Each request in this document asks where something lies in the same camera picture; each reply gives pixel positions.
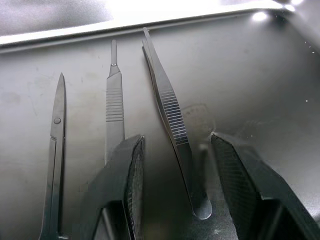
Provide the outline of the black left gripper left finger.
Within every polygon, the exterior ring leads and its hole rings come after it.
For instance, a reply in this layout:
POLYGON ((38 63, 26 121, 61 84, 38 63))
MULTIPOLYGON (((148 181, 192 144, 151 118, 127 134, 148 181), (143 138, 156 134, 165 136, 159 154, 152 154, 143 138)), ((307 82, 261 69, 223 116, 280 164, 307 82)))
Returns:
POLYGON ((74 240, 142 240, 145 137, 123 140, 83 196, 74 240))

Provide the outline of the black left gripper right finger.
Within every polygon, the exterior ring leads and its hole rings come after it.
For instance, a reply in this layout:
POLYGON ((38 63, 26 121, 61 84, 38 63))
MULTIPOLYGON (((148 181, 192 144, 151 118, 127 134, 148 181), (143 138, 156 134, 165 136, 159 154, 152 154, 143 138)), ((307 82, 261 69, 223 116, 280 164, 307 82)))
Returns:
POLYGON ((210 144, 240 240, 318 240, 320 228, 287 182, 248 143, 212 132, 210 144))

